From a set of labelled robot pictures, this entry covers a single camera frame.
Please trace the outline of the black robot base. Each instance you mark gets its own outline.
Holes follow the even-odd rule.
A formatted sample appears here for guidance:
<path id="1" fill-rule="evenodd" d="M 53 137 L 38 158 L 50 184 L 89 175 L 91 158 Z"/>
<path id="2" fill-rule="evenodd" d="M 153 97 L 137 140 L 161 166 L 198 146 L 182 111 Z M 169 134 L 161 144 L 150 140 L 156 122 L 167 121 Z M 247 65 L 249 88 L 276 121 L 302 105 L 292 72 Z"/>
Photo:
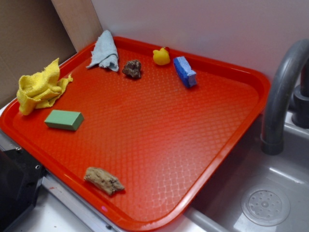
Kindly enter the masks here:
<path id="1" fill-rule="evenodd" d="M 0 230 L 9 231 L 35 208 L 43 165 L 22 148 L 0 152 Z"/>

